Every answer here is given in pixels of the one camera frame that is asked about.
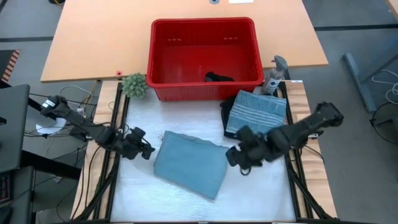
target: folded towel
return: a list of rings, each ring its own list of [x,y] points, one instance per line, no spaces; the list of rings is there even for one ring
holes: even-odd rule
[[[215,199],[224,180],[227,147],[166,131],[154,162],[154,174]]]
[[[226,131],[236,133],[246,125],[254,133],[267,133],[272,128],[283,125],[285,115],[286,99],[241,90],[229,113]]]

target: spray bottle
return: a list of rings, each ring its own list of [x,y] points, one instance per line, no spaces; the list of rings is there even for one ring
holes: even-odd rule
[[[272,68],[262,86],[262,93],[273,94],[279,85],[279,82],[284,78],[287,71],[287,62],[281,56],[274,56],[271,62],[275,62],[276,67]]]

